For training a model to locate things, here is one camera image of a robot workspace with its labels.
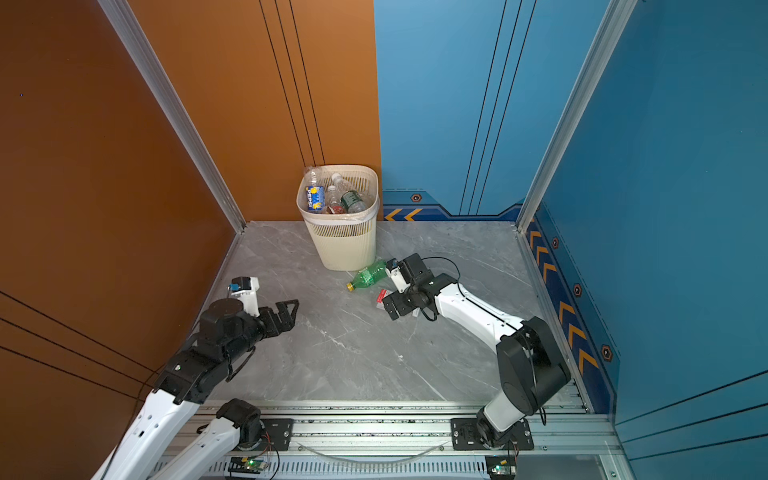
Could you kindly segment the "clear bottle dark green label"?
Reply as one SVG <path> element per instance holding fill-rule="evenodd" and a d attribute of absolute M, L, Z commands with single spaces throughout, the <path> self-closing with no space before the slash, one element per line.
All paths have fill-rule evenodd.
<path fill-rule="evenodd" d="M 360 213 L 368 209 L 368 204 L 349 180 L 339 173 L 333 173 L 331 180 L 340 195 L 341 206 L 347 213 Z"/>

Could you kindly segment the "white red juice carton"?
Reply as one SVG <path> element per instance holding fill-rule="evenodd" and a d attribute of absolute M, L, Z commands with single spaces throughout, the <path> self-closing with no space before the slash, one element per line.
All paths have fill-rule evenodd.
<path fill-rule="evenodd" d="M 387 290 L 387 289 L 382 289 L 382 290 L 379 292 L 379 294 L 378 294 L 378 296 L 377 296 L 377 299 L 376 299 L 376 307 L 377 307 L 378 309 L 381 309 L 381 310 L 384 310 L 384 309 L 385 309 L 385 307 L 384 307 L 384 303 L 383 303 L 383 300 L 384 300 L 384 299 L 385 299 L 385 298 L 386 298 L 386 297 L 387 297 L 389 294 L 390 294 L 390 291 L 389 291 L 389 290 Z"/>

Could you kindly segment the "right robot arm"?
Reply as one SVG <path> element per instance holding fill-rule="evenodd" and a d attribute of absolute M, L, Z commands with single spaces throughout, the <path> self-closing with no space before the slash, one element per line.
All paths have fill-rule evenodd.
<path fill-rule="evenodd" d="M 521 445 L 526 418 L 539 414 L 545 420 L 545 404 L 572 380 L 546 321 L 507 314 L 465 291 L 449 275 L 412 283 L 383 297 L 382 303 L 393 320 L 415 311 L 429 321 L 447 319 L 494 351 L 499 392 L 479 410 L 475 424 L 478 442 L 485 448 Z"/>

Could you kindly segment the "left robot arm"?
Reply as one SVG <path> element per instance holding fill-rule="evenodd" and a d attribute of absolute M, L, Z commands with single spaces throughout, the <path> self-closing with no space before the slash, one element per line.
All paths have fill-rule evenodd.
<path fill-rule="evenodd" d="M 171 441 L 221 383 L 239 373 L 258 342 L 293 329 L 299 303 L 248 312 L 236 298 L 213 302 L 201 315 L 198 333 L 164 367 L 123 438 L 95 473 L 97 479 L 198 479 L 237 446 L 258 445 L 265 436 L 260 410 L 232 399 L 159 473 L 152 470 Z"/>

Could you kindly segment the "pepsi bottle blue cap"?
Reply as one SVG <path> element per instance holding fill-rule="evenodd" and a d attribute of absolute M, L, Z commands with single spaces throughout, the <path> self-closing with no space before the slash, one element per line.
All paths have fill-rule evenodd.
<path fill-rule="evenodd" d="M 310 213 L 322 213 L 325 209 L 325 186 L 321 172 L 317 167 L 309 168 L 305 175 L 305 195 L 307 210 Z"/>

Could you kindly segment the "red green label bottle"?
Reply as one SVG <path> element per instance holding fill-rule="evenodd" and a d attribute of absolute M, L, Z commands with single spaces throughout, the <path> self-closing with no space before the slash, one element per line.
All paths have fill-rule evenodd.
<path fill-rule="evenodd" d="M 341 202 L 338 188 L 335 185 L 329 185 L 326 188 L 325 200 L 330 214 L 341 215 L 346 213 L 346 209 Z"/>

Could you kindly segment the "small green bottle yellow cap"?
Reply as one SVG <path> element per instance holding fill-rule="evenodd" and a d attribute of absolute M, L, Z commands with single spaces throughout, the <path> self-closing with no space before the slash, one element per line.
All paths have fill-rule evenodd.
<path fill-rule="evenodd" d="M 352 292 L 358 289 L 371 287 L 387 277 L 387 262 L 378 260 L 375 263 L 360 270 L 347 284 L 347 289 Z"/>

